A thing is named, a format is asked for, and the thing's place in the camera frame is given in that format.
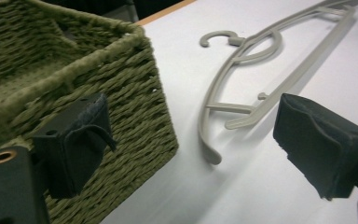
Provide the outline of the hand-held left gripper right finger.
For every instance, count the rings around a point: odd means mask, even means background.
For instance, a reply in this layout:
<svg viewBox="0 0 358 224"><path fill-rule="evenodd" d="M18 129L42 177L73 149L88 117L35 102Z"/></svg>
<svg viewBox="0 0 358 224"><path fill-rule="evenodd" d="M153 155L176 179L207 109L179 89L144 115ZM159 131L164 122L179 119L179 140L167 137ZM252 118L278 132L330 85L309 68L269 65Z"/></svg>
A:
<svg viewBox="0 0 358 224"><path fill-rule="evenodd" d="M358 125L310 99L281 96L273 137L325 199L358 188Z"/></svg>

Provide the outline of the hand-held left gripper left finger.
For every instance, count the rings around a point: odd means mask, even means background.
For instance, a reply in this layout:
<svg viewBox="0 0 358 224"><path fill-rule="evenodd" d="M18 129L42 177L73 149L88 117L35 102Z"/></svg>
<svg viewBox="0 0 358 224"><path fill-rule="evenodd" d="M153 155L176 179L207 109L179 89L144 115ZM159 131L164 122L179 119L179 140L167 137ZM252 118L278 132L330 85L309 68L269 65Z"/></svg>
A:
<svg viewBox="0 0 358 224"><path fill-rule="evenodd" d="M104 150L114 150L106 96L94 93L71 103L32 137L46 162L48 191L55 199L78 195L100 166Z"/></svg>

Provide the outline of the grey plastic clothes hanger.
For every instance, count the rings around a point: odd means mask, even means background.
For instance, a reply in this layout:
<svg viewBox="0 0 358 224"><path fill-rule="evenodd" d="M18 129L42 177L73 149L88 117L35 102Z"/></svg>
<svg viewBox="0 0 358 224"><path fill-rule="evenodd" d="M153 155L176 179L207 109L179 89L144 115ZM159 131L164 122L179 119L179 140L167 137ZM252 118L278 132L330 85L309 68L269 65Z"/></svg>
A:
<svg viewBox="0 0 358 224"><path fill-rule="evenodd" d="M203 158L208 163L217 165L222 161L222 156L211 146L209 140L211 114L215 111L240 114L239 119L225 123L225 128L228 130L256 125L278 103L281 95L289 91L344 36L346 28L354 20L357 6L358 0L323 0L316 5L276 21L249 37L241 37L232 31L216 31L208 33L200 39L199 44L207 48L210 46L211 38L225 36L228 44L237 48L228 56L213 78L200 108L198 134ZM338 20L335 27L275 90L271 93L261 92L258 94L257 99L260 101L258 105L221 103L216 100L217 93L230 70L242 63L258 63L271 57L282 46L283 29L321 14L337 16Z"/></svg>

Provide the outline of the green woven basket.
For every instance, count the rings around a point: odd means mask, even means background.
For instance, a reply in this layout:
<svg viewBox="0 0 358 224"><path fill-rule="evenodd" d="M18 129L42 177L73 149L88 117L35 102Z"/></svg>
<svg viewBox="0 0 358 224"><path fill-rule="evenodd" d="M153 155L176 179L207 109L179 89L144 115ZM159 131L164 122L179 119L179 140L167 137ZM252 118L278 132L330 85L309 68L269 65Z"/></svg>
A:
<svg viewBox="0 0 358 224"><path fill-rule="evenodd" d="M115 151L73 199L47 197L52 224L100 224L174 155L178 143L144 29L40 0L0 0L0 147L73 101L106 95Z"/></svg>

